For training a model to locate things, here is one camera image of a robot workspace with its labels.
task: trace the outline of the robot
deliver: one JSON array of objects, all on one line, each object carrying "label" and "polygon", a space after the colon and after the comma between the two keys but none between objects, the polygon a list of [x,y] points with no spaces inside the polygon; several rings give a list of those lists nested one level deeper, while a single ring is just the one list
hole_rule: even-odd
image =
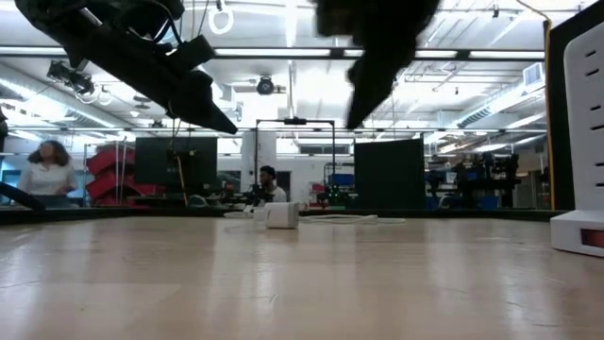
[{"label": "robot", "polygon": [[[347,127],[357,128],[392,92],[397,73],[415,56],[416,37],[439,0],[314,0],[317,31],[347,35],[364,49],[348,71],[355,87]],[[214,57],[203,35],[183,42],[179,0],[15,0],[37,29],[61,44],[71,67],[94,62],[167,110],[172,118],[235,133],[213,104],[213,79],[196,67]],[[178,46],[162,42],[174,32]]]}]

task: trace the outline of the ceiling pipe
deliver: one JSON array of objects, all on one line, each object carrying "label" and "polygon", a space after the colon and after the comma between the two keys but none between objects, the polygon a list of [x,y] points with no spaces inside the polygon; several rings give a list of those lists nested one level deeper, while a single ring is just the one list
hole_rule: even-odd
[{"label": "ceiling pipe", "polygon": [[[524,21],[526,18],[526,15],[527,15],[527,12],[524,11],[522,14],[515,17],[508,25],[506,25],[505,28],[503,28],[503,30],[501,32],[499,32],[499,34],[496,35],[496,37],[494,37],[487,44],[487,46],[485,48],[489,48],[489,47],[493,46],[494,44],[496,44],[497,42],[499,42],[503,37],[505,37],[514,28],[516,28],[518,26],[518,24],[520,24],[522,21]],[[432,91],[438,92],[441,87],[443,87],[451,78],[455,77],[459,72],[461,72],[461,70],[463,70],[463,68],[465,68],[465,66],[467,66],[468,64],[469,64],[469,62],[464,62],[460,65],[457,65],[457,68],[453,72],[451,72],[445,78],[445,80],[443,80],[443,82],[441,82],[440,84],[438,84],[434,88],[432,88]]]},{"label": "ceiling pipe", "polygon": [[[542,89],[527,92],[524,81],[515,84],[489,96],[480,104],[461,112],[461,118],[456,119],[445,128],[467,128],[477,121],[516,106],[539,94]],[[434,132],[424,139],[424,143],[434,143],[447,135],[447,132]]]},{"label": "ceiling pipe", "polygon": [[[465,10],[465,12],[468,12],[468,11],[470,11],[470,10],[473,10],[473,8],[474,8],[475,4],[477,3],[477,1],[478,1],[478,0],[475,0],[475,1],[472,3],[472,5],[470,5],[470,7],[469,7],[469,8],[467,8],[467,9]],[[495,3],[495,0],[491,0],[491,1],[490,1],[490,2],[487,4],[486,8],[489,8],[489,7],[490,7],[492,4],[494,4],[494,3]],[[460,2],[458,1],[458,2],[455,4],[455,7],[454,7],[453,9],[454,9],[454,10],[457,10],[457,7],[458,7],[458,5],[459,5],[459,4],[460,4]],[[469,25],[468,25],[468,26],[465,28],[465,30],[464,30],[463,32],[465,32],[467,29],[469,29],[469,28],[470,28],[470,26],[472,26],[476,20],[477,20],[477,18],[475,17],[475,18],[474,18],[474,20],[473,20],[473,21],[472,21],[472,22],[471,22],[471,23],[470,23],[470,24],[469,24]],[[442,43],[442,42],[443,42],[443,41],[446,39],[446,37],[448,37],[448,35],[449,35],[449,34],[450,34],[450,33],[451,33],[451,32],[452,32],[454,29],[455,29],[455,27],[457,27],[457,25],[458,25],[460,22],[461,22],[461,18],[458,18],[458,19],[457,19],[457,21],[455,22],[455,24],[454,24],[454,25],[452,25],[452,26],[449,28],[449,30],[448,30],[448,31],[445,33],[445,35],[444,35],[444,36],[443,36],[443,37],[440,39],[440,41],[437,43],[437,46],[440,46],[440,45],[441,45],[441,43]],[[439,23],[439,25],[436,27],[436,29],[434,30],[434,33],[432,33],[432,34],[430,35],[430,37],[428,38],[428,40],[427,40],[427,42],[426,42],[426,44],[425,44],[425,47],[427,47],[427,46],[429,45],[429,43],[431,42],[431,40],[433,40],[433,39],[436,37],[436,35],[437,35],[437,34],[438,34],[438,32],[441,30],[442,25],[443,25],[444,23],[445,23],[445,18],[443,18],[443,20],[442,20],[442,21]],[[455,38],[455,40],[453,41],[453,43],[454,43],[454,42],[456,42],[456,41],[457,41],[459,38],[460,38],[460,36],[458,36],[457,38]],[[420,67],[421,67],[423,64],[424,64],[423,62],[420,62],[420,63],[419,63],[419,65],[416,67],[416,70],[417,70],[417,69],[419,69],[419,68],[420,68]],[[432,67],[433,65],[434,65],[434,61],[433,61],[433,62],[431,62],[431,63],[430,63],[428,66],[426,66],[426,67],[424,68],[424,72],[423,72],[423,74],[420,76],[420,78],[422,78],[422,77],[424,76],[424,74],[426,73],[426,70],[427,70],[428,68]],[[409,82],[410,82],[410,79],[409,79],[408,77],[406,77],[406,76],[405,76],[405,73],[406,73],[408,70],[409,70],[409,68],[405,69],[405,71],[403,72],[403,75],[402,75],[402,78],[403,78],[403,83],[409,83]],[[394,100],[393,100],[393,103],[392,103],[392,111],[395,111],[395,106],[396,106],[396,104],[398,104],[398,101],[399,101],[399,100],[400,100],[400,99],[397,99],[396,101],[394,101]],[[414,112],[414,111],[416,111],[418,108],[420,108],[420,107],[422,106],[422,104],[423,104],[423,103],[422,103],[422,100],[420,100],[420,99],[415,100],[415,102],[413,102],[413,104],[412,104],[412,105],[411,105],[411,106],[410,106],[410,107],[407,109],[407,113],[406,113],[406,114],[408,115],[408,114],[410,114],[410,113],[413,113],[413,112]],[[381,120],[381,119],[383,119],[384,115],[385,115],[385,114],[382,114],[382,115],[381,115],[381,117],[380,117],[379,119],[380,119],[380,120]],[[397,122],[397,121],[398,121],[398,120],[397,120],[397,119],[394,119],[394,117],[393,117],[393,122],[392,122],[392,124],[389,126],[389,128],[393,128],[393,127],[396,125],[396,122]],[[380,139],[380,138],[381,138],[383,135],[384,135],[384,133],[380,133],[380,134],[379,134],[379,135],[376,137],[376,140]]]},{"label": "ceiling pipe", "polygon": [[[487,45],[487,48],[493,46],[495,43],[499,42],[503,37],[505,37],[508,33],[510,33],[515,27],[517,27],[522,21],[525,20],[528,13],[529,12],[525,10],[520,15],[515,17],[509,24],[506,25],[506,27],[501,32],[499,32],[489,42],[489,44]],[[439,89],[441,89],[450,79],[452,79],[459,72],[461,72],[463,70],[463,68],[465,68],[465,66],[467,66],[468,64],[469,64],[469,62],[463,62],[462,64],[457,65],[457,68],[453,72],[451,72],[443,80],[443,82],[441,82],[440,84],[438,84],[434,88],[432,88],[432,91],[438,92]],[[452,124],[447,126],[447,128],[455,128],[455,127],[464,128],[464,127],[467,127],[469,124],[476,123],[476,121],[478,121],[482,118],[491,116],[491,115],[501,112],[507,108],[510,108],[511,106],[516,105],[516,104],[528,99],[529,97],[531,97],[531,96],[523,96],[524,90],[525,90],[524,85],[521,80],[518,84],[508,87],[508,88],[490,96],[489,99],[487,99],[485,102],[478,105],[477,108],[474,107],[473,109],[470,109],[460,119],[456,120],[455,122],[453,122]],[[428,144],[433,143],[433,142],[437,141],[438,139],[444,137],[445,135],[446,135],[446,133],[436,132],[436,133],[433,133],[433,134],[427,136],[427,138],[424,139],[424,142],[428,143]]]},{"label": "ceiling pipe", "polygon": [[26,76],[5,64],[0,63],[0,77],[16,86],[25,88],[34,94],[49,98],[65,106],[69,111],[93,120],[105,128],[116,126],[133,127],[128,121],[117,118],[103,110],[79,101],[74,95],[64,93],[54,87],[44,84],[33,77]]}]

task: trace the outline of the ceiling duct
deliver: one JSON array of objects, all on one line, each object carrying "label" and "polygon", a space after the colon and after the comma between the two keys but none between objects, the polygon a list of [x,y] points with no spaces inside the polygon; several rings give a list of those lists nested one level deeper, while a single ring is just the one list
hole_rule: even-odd
[{"label": "ceiling duct", "polygon": [[24,98],[22,96],[20,96],[18,93],[14,92],[10,88],[0,84],[0,100],[1,99],[19,100],[19,101],[24,100]]},{"label": "ceiling duct", "polygon": [[[468,128],[470,125],[486,117],[492,116],[513,106],[516,106],[525,100],[532,98],[538,94],[543,87],[532,88],[527,91],[524,79],[514,83],[513,85],[489,96],[488,99],[482,101],[475,107],[464,110],[460,116],[451,124],[444,128]],[[431,144],[440,138],[443,138],[446,132],[434,132],[424,139],[425,144]]]},{"label": "ceiling duct", "polygon": [[64,93],[30,76],[23,75],[2,63],[0,63],[0,80],[3,80],[5,85],[10,84],[13,88],[12,90],[17,92],[23,99],[30,99],[35,96],[43,97],[46,100],[64,106],[68,111],[93,120],[105,128],[132,126],[128,122],[114,117],[103,110],[80,102],[72,93]]}]

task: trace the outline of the wooden table surface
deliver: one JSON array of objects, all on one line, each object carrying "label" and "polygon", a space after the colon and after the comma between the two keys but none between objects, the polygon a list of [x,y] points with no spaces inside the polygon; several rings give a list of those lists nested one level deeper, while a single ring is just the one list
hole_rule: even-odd
[{"label": "wooden table surface", "polygon": [[0,229],[0,339],[604,339],[549,225],[123,218]]}]

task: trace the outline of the woman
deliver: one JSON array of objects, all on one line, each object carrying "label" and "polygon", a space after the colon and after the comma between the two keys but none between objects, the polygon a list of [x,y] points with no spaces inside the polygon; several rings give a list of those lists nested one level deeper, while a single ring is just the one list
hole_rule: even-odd
[{"label": "woman", "polygon": [[36,197],[47,208],[70,208],[67,194],[77,189],[76,171],[65,146],[46,141],[27,158],[17,187]]}]

